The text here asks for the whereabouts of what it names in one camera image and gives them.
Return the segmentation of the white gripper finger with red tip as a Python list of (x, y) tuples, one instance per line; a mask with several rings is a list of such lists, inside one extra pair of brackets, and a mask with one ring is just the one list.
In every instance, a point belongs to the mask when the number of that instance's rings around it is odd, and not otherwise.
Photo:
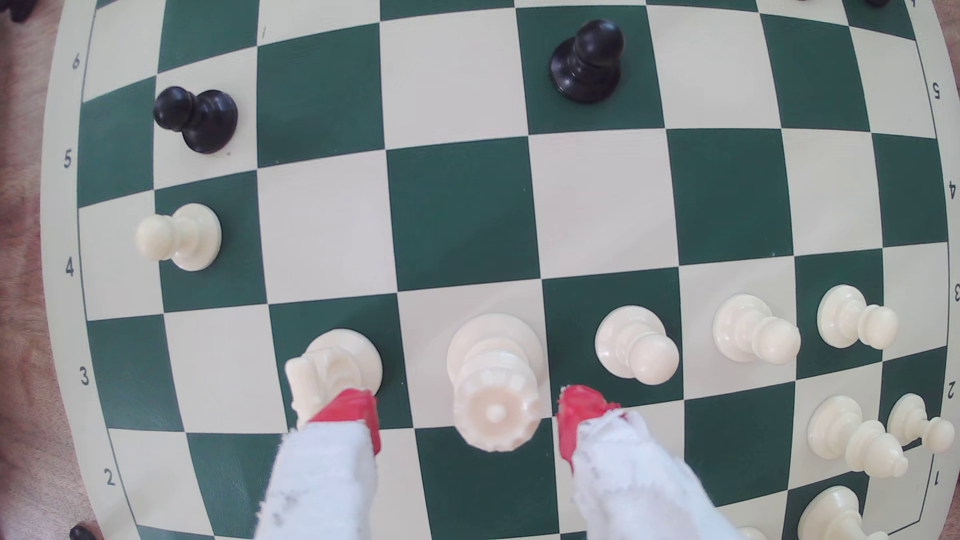
[(342, 390), (284, 437), (255, 538), (371, 539), (380, 448), (375, 395)]
[(588, 539), (742, 539), (700, 479), (641, 412), (571, 384), (558, 397), (558, 448)]

